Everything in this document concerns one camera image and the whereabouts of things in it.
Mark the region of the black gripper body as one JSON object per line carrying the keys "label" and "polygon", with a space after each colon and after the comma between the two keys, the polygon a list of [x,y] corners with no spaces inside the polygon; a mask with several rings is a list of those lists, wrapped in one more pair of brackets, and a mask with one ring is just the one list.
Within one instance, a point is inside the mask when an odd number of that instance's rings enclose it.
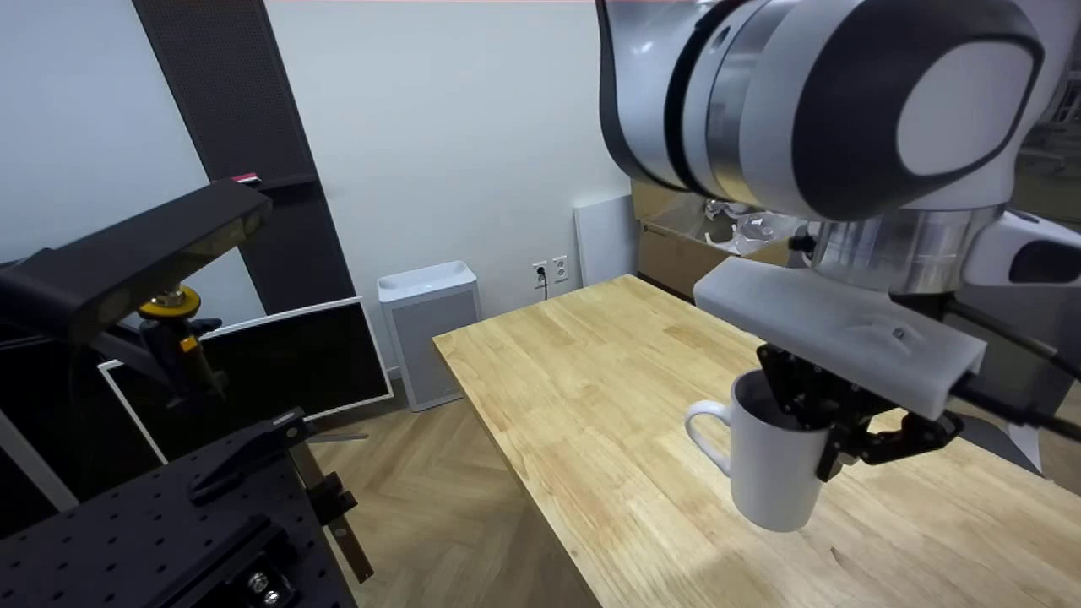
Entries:
{"label": "black gripper body", "polygon": [[895,432],[873,432],[868,423],[888,411],[888,403],[777,349],[761,345],[758,360],[789,419],[801,428],[824,428],[837,454],[878,454]]}

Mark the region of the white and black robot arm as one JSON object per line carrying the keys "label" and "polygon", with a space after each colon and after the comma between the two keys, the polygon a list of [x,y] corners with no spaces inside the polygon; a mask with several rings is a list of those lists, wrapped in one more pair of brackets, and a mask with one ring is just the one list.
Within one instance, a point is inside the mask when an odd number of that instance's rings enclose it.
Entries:
{"label": "white and black robot arm", "polygon": [[1011,206],[1079,47],[1079,0],[595,0],[622,171],[801,216],[808,265],[727,265],[705,306],[763,338],[816,472],[945,445],[984,345],[968,288],[1079,284],[1079,232]]}

